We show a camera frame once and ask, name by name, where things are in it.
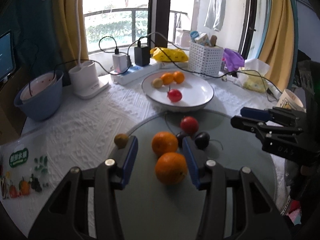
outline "blue bowl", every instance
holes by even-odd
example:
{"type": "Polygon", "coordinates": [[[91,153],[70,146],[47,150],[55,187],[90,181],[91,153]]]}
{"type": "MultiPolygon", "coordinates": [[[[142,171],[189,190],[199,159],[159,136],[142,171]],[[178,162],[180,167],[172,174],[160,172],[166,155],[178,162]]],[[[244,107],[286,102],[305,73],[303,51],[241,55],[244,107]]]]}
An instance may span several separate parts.
{"type": "Polygon", "coordinates": [[[63,72],[56,70],[57,81],[55,84],[46,87],[43,91],[30,98],[24,104],[20,95],[24,88],[16,95],[14,105],[21,109],[27,117],[35,121],[43,121],[51,117],[59,108],[62,100],[62,77],[63,72]]]}

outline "black charger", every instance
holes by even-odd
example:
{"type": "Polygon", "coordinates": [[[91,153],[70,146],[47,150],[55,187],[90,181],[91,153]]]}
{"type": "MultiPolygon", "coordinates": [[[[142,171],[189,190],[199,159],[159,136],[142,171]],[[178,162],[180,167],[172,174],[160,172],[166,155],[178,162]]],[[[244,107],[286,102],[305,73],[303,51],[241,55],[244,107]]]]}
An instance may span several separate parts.
{"type": "Polygon", "coordinates": [[[138,46],[134,48],[134,62],[141,67],[150,64],[150,48],[148,46],[141,47],[140,41],[138,41],[138,46]]]}

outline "screw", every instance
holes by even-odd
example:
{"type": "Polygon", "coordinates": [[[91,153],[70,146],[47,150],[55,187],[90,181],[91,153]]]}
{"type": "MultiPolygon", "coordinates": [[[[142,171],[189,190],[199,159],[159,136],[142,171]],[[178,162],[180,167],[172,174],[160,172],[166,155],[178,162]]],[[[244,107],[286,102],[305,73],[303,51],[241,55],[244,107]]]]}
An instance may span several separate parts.
{"type": "Polygon", "coordinates": [[[249,167],[243,167],[242,168],[242,172],[246,173],[246,174],[249,174],[251,172],[251,169],[249,167]]]}
{"type": "Polygon", "coordinates": [[[114,159],[107,159],[107,160],[104,162],[104,164],[105,164],[106,166],[113,166],[113,165],[115,165],[115,163],[116,163],[116,161],[115,161],[114,159]]]}
{"type": "Polygon", "coordinates": [[[71,173],[78,173],[79,171],[80,169],[78,167],[71,168],[70,170],[71,173]]]}
{"type": "Polygon", "coordinates": [[[213,167],[213,166],[215,166],[217,163],[216,163],[214,160],[207,160],[205,164],[207,164],[207,166],[209,166],[209,167],[213,167]]]}

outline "desk lamp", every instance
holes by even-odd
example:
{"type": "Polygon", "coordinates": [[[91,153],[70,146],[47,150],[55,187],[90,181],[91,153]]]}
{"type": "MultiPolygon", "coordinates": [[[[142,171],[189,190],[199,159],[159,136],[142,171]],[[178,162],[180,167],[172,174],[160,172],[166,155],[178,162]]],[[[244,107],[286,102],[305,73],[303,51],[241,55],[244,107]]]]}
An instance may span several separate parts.
{"type": "Polygon", "coordinates": [[[78,11],[78,0],[76,3],[76,20],[78,33],[78,61],[77,65],[69,70],[71,84],[74,94],[82,99],[89,99],[108,87],[108,78],[105,76],[98,77],[95,63],[92,61],[81,62],[81,34],[80,20],[78,11]]]}

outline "white plastic basket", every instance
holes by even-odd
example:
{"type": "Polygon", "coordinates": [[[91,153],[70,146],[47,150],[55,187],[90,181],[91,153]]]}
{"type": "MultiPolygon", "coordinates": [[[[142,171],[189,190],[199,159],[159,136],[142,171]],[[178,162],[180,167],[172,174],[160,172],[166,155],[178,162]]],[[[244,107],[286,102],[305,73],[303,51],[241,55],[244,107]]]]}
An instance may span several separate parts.
{"type": "MultiPolygon", "coordinates": [[[[190,42],[188,70],[217,77],[221,69],[224,49],[205,47],[190,42]]],[[[196,74],[204,79],[210,77],[196,74]]]]}

